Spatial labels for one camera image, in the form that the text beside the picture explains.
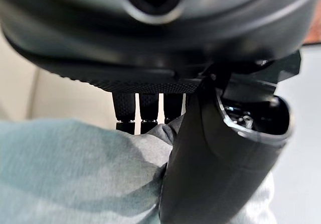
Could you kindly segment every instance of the black grip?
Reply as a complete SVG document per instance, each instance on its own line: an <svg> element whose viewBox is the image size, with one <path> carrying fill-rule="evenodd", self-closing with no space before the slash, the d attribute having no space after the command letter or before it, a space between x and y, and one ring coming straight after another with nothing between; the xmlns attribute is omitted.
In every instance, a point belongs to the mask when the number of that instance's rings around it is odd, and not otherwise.
<svg viewBox="0 0 321 224"><path fill-rule="evenodd" d="M224 123L208 93L194 94L168 163L161 223L228 223L264 180L285 142L242 137Z"/></svg>

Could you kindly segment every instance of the light blue fabric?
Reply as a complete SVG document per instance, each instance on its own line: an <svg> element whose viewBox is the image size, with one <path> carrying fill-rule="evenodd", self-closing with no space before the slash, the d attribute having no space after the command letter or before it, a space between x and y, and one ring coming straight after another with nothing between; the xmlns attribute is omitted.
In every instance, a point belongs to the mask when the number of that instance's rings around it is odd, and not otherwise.
<svg viewBox="0 0 321 224"><path fill-rule="evenodd" d="M132 136L74 120L0 122L1 224L159 224L180 125ZM274 224L269 175L231 224Z"/></svg>

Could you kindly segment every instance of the beige wall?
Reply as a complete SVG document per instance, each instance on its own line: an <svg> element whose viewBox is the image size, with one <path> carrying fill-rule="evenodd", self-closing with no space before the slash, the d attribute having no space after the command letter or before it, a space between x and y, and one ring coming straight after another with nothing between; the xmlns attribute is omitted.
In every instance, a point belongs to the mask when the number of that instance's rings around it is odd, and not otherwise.
<svg viewBox="0 0 321 224"><path fill-rule="evenodd" d="M36 72L0 33L0 119L18 121L28 116Z"/></svg>

